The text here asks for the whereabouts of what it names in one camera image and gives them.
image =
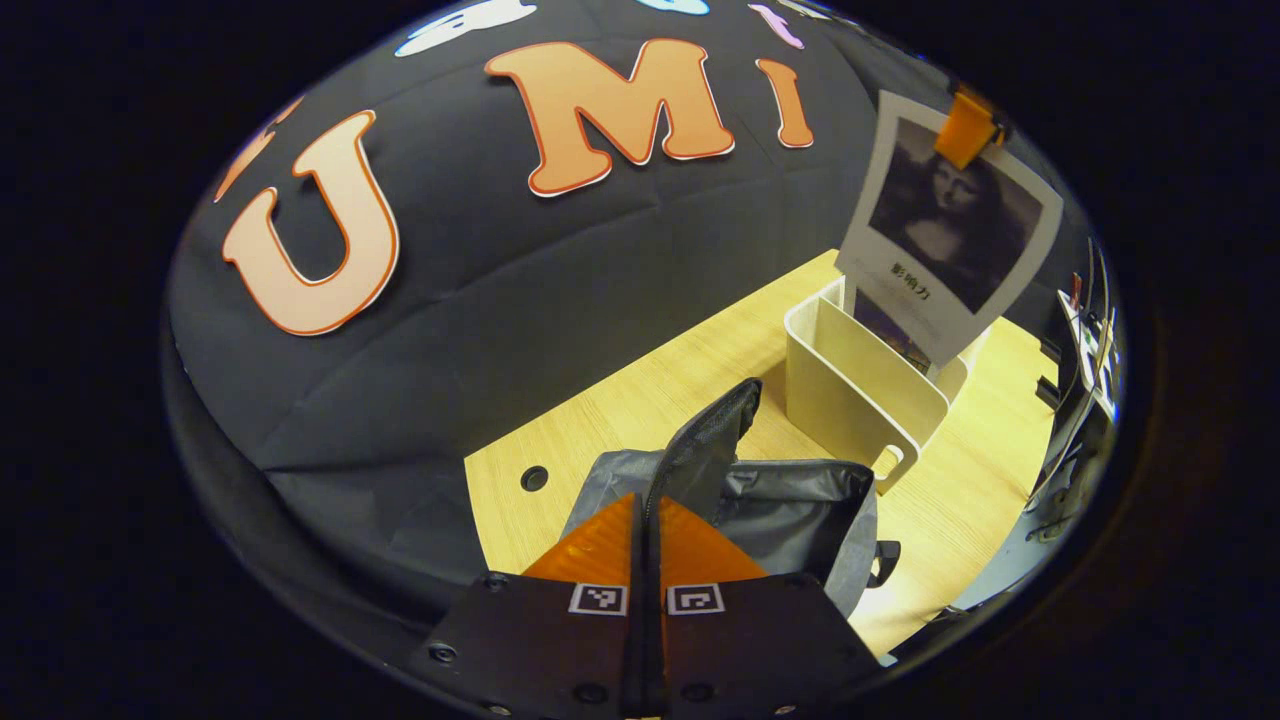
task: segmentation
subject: gray bag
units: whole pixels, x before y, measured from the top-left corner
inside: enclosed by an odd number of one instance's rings
[[[876,541],[872,470],[841,460],[736,462],[733,450],[750,428],[760,387],[758,379],[739,384],[676,433],[664,451],[600,455],[562,537],[627,493],[667,495],[767,573],[809,573],[846,618],[852,614],[863,589],[883,584],[900,555],[899,543]],[[879,574],[872,575],[877,557]]]

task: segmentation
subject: wooden table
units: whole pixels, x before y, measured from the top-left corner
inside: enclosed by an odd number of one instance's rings
[[[764,380],[742,460],[831,457],[785,414],[782,315],[840,273],[826,252],[654,348],[466,459],[490,568],[521,573],[559,539],[596,456],[660,450],[737,382]],[[1036,397],[1056,378],[1039,342],[1004,318],[920,461],[879,497],[879,537],[902,543],[890,580],[867,591],[850,623],[883,655],[955,600],[992,559],[1036,483],[1053,424]],[[524,471],[547,468],[538,492]]]

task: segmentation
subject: mona lisa photo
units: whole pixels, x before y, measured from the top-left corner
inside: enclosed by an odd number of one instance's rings
[[[846,292],[870,299],[937,365],[1027,288],[1062,217],[1061,196],[1006,149],[987,146],[963,170],[937,154],[945,123],[943,113],[881,94],[867,179],[836,260]]]

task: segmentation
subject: orange clip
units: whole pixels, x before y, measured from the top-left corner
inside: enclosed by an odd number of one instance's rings
[[[1004,145],[1005,123],[995,117],[988,101],[968,90],[955,92],[951,114],[938,133],[933,150],[963,170],[987,143]]]

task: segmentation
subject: orange letter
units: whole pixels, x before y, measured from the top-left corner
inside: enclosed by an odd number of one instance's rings
[[[248,145],[246,145],[244,149],[241,150],[241,154],[237,155],[234,160],[232,160],[232,167],[227,168],[227,177],[223,178],[221,184],[218,186],[218,192],[214,193],[214,202],[218,202],[219,200],[223,199],[223,195],[227,192],[227,188],[229,188],[232,183],[236,182],[236,178],[238,178],[239,174],[244,172],[244,168],[247,168],[248,164],[253,161],[253,158],[257,158],[259,152],[261,152],[268,146],[268,143],[271,142],[271,138],[275,137],[275,132],[271,131],[271,128],[283,123],[284,118],[288,118],[291,114],[293,114],[293,110],[298,108],[300,102],[302,102],[301,97],[291,102],[289,106],[285,108],[283,113],[276,115],[274,120],[271,120],[270,123],[268,123],[265,128],[262,128],[262,132],[260,132],[256,137],[253,137],[253,140],[248,141]]]
[[[796,91],[796,72],[773,60],[756,60],[755,67],[769,78],[773,99],[778,102],[778,142],[787,147],[813,145],[813,131],[804,119],[804,106]]]
[[[282,331],[312,336],[335,329],[369,306],[387,287],[399,255],[399,231],[378,181],[369,169],[361,136],[374,124],[362,110],[325,131],[293,163],[293,176],[315,176],[347,254],[328,278],[298,274],[275,234],[269,187],[236,218],[223,242],[223,259],[234,263],[262,313]]]
[[[582,117],[637,165],[653,155],[663,108],[671,127],[662,141],[667,155],[691,160],[733,150],[704,60],[707,51],[691,42],[650,40],[626,79],[577,45],[547,42],[498,55],[485,72],[507,76],[520,87],[541,155],[529,188],[554,197],[604,179],[613,167],[608,152],[586,142]]]

